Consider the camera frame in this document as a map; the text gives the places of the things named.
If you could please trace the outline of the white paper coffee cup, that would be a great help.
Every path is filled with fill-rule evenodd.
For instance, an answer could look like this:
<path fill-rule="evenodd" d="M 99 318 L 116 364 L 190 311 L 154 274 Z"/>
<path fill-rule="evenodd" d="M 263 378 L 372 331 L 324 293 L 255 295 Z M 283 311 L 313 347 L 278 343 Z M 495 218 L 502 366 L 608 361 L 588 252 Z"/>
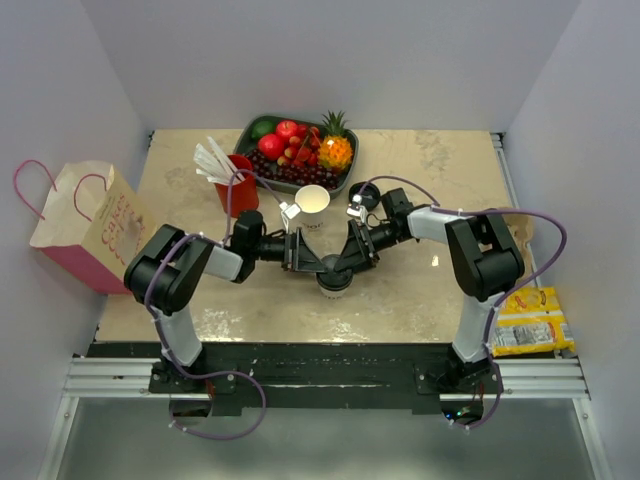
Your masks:
<path fill-rule="evenodd" d="M 350 287 L 349 284 L 342 284 L 342 285 L 335 286 L 331 284 L 319 283 L 320 292 L 326 298 L 329 298 L 332 300 L 342 298 L 349 287 Z"/>

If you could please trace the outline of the black coffee cup lid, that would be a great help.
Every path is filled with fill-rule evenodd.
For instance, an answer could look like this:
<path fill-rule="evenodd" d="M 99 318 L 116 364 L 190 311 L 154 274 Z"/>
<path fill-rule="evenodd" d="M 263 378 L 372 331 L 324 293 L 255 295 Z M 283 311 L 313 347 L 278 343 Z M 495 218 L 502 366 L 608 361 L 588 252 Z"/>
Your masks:
<path fill-rule="evenodd" d="M 366 181 L 354 183 L 348 191 L 349 201 L 352 202 L 354 197 L 361 197 L 361 204 L 367 210 L 375 209 L 381 200 L 381 191 L 374 183 Z"/>

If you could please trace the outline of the paper bag pink handles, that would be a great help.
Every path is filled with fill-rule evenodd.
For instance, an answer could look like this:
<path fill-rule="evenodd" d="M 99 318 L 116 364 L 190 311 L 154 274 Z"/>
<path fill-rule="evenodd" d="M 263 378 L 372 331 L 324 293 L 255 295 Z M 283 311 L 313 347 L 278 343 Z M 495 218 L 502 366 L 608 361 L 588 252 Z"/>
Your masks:
<path fill-rule="evenodd" d="M 44 167 L 22 162 L 13 186 L 38 217 L 30 247 L 99 294 L 128 295 L 125 271 L 158 229 L 147 205 L 113 164 L 90 160 L 67 163 L 57 175 L 43 168 L 50 188 L 43 206 L 35 207 L 18 186 L 29 165 Z"/>

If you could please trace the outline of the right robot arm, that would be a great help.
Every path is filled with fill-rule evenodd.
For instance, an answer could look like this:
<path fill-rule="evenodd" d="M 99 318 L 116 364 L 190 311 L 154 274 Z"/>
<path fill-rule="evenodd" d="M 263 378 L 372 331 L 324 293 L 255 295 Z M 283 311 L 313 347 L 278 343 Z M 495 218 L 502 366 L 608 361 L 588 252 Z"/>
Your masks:
<path fill-rule="evenodd" d="M 382 250 L 409 240 L 447 245 L 463 308 L 438 384 L 469 392 L 491 368 L 493 320 L 501 296 L 524 274 L 523 258 L 499 214 L 442 213 L 434 206 L 414 205 L 401 188 L 383 194 L 380 203 L 385 219 L 370 227 L 360 197 L 353 197 L 347 240 L 330 270 L 356 274 L 372 269 Z"/>

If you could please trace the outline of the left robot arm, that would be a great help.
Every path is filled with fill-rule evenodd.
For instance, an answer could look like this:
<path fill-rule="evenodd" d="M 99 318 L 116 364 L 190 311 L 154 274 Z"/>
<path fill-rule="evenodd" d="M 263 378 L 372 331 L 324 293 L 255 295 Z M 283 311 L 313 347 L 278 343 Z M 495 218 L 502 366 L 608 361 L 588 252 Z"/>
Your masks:
<path fill-rule="evenodd" d="M 240 213 L 228 244 L 165 224 L 127 267 L 124 286 L 151 314 L 162 355 L 173 364 L 171 378 L 183 391 L 196 392 L 218 375 L 206 373 L 202 342 L 189 308 L 201 277 L 241 284 L 259 261 L 276 262 L 290 272 L 328 271 L 301 229 L 268 233 L 256 210 Z"/>

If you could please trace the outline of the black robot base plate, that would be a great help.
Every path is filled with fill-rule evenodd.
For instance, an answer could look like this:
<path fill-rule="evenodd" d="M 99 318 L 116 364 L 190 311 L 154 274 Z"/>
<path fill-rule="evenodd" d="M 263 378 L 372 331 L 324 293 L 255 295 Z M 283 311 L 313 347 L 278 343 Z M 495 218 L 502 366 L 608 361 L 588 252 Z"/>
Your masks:
<path fill-rule="evenodd" d="M 149 389 L 175 398 L 203 397 L 219 415 L 241 409 L 397 409 L 438 414 L 500 390 L 485 360 L 465 364 L 448 344 L 207 343 L 181 375 L 154 363 Z"/>

